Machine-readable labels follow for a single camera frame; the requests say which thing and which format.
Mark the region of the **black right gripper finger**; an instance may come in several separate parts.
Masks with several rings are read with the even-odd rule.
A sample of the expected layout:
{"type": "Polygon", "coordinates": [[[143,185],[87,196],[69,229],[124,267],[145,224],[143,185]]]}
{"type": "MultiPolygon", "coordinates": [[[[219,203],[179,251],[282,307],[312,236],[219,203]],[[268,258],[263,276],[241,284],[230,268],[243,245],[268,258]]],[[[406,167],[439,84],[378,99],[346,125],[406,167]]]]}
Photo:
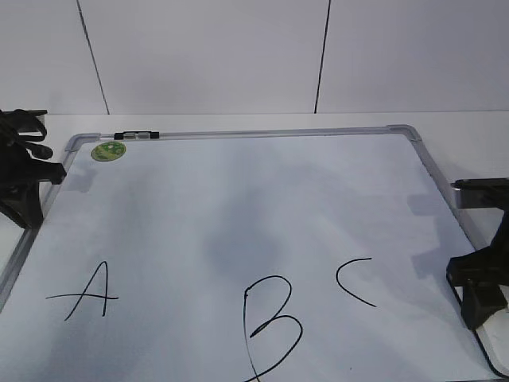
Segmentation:
{"type": "Polygon", "coordinates": [[[507,300],[497,283],[467,280],[463,287],[461,316],[468,329],[478,329],[493,314],[506,308],[507,300]]]}

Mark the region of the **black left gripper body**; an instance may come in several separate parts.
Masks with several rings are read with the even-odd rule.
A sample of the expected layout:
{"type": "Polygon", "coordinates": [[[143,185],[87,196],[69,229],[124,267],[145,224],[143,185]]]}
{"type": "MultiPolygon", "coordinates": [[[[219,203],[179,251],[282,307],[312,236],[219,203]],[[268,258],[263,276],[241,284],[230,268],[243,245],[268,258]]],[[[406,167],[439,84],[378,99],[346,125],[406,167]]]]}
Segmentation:
{"type": "Polygon", "coordinates": [[[1,113],[1,187],[48,181],[59,185],[66,177],[62,164],[50,162],[51,148],[42,144],[46,128],[22,133],[17,130],[17,112],[1,113]]]}

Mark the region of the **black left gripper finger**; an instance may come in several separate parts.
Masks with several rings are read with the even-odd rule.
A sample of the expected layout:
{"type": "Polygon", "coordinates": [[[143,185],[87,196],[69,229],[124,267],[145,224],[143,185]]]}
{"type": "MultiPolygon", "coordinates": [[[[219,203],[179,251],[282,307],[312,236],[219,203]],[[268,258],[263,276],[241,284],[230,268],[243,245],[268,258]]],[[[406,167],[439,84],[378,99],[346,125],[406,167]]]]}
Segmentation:
{"type": "Polygon", "coordinates": [[[44,221],[39,183],[1,188],[1,213],[20,228],[39,228],[44,221]]]}

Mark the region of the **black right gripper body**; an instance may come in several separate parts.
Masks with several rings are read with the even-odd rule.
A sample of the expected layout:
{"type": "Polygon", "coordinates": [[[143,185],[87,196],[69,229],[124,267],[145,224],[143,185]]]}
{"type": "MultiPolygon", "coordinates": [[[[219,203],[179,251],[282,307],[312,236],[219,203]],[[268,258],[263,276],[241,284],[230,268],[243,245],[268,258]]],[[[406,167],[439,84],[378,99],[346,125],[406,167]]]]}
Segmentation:
{"type": "Polygon", "coordinates": [[[468,279],[508,285],[508,210],[503,211],[491,243],[468,255],[451,258],[446,273],[454,287],[465,286],[468,279]]]}

